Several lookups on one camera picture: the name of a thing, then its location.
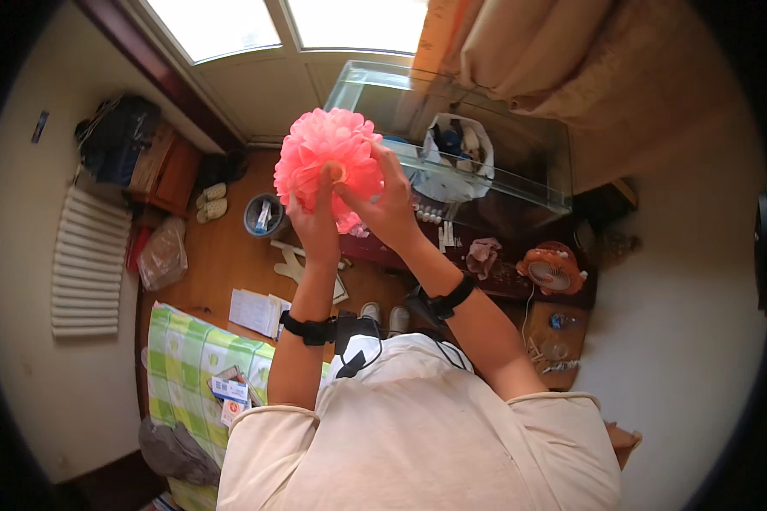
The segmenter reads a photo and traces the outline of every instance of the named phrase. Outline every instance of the orange fan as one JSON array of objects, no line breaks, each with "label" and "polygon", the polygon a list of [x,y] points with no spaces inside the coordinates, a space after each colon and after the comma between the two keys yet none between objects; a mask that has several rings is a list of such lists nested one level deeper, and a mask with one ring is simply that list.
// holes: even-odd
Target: orange fan
[{"label": "orange fan", "polygon": [[559,241],[546,241],[526,252],[517,271],[539,285],[543,294],[576,293],[588,278],[588,272],[577,266],[574,252]]}]

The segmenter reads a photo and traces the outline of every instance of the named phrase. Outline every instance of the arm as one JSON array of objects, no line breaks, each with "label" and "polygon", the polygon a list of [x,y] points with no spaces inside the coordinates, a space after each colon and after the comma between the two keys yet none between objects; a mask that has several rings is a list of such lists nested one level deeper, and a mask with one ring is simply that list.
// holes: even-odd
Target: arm
[{"label": "arm", "polygon": [[[378,159],[385,181],[383,196],[376,203],[360,200],[340,185],[335,190],[378,239],[401,256],[430,297],[449,294],[463,273],[419,229],[409,180],[398,156],[373,144],[372,157]],[[486,383],[502,399],[548,390],[534,370],[517,328],[484,292],[473,291],[455,308],[447,324]]]},{"label": "arm", "polygon": [[[304,211],[295,196],[290,195],[287,214],[307,252],[304,275],[289,311],[299,322],[323,322],[332,308],[335,273],[341,252],[337,244],[335,220],[330,211],[331,195],[328,169],[321,173],[314,212]],[[323,360],[323,346],[307,346],[300,337],[284,330],[267,378],[269,404],[315,410]]]}]

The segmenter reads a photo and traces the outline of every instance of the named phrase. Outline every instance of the green checkered bed sheet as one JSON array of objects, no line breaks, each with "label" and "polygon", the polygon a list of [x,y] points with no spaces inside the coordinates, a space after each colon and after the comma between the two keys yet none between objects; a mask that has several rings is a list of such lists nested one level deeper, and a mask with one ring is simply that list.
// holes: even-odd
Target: green checkered bed sheet
[{"label": "green checkered bed sheet", "polygon": [[[276,349],[203,322],[164,303],[155,302],[148,330],[148,406],[154,424],[182,423],[221,467],[227,448],[222,407],[208,380],[237,365],[266,402],[267,374]],[[324,377],[329,364],[324,363]],[[179,506],[186,511],[213,511],[215,486],[168,480]]]}]

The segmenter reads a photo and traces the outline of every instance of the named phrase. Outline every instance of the slipper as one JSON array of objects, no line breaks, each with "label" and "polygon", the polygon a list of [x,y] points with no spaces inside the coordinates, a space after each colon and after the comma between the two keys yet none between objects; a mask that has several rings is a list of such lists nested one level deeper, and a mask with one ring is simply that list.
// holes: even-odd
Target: slipper
[{"label": "slipper", "polygon": [[212,187],[208,187],[202,190],[202,194],[196,199],[196,209],[201,210],[205,207],[205,203],[214,201],[216,199],[222,199],[227,193],[227,185],[224,183],[217,183]]},{"label": "slipper", "polygon": [[205,223],[220,218],[227,211],[227,199],[216,199],[205,203],[205,206],[196,213],[196,220]]}]

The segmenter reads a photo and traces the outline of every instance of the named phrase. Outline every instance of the white wall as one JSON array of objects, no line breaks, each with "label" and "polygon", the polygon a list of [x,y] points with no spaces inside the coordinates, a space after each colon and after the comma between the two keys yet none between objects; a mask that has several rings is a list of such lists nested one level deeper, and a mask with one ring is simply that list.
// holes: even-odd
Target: white wall
[{"label": "white wall", "polygon": [[649,162],[622,230],[644,248],[600,276],[575,389],[644,442],[623,471],[623,509],[683,506],[721,454],[756,377],[767,322],[753,278],[765,183],[742,102],[703,145]]},{"label": "white wall", "polygon": [[[22,68],[0,117],[0,386],[33,454],[59,482],[138,448],[135,277],[123,282],[118,338],[53,339],[51,262],[73,131],[123,89],[158,103],[197,146],[216,145],[66,3]],[[50,112],[37,145],[41,110]]]}]

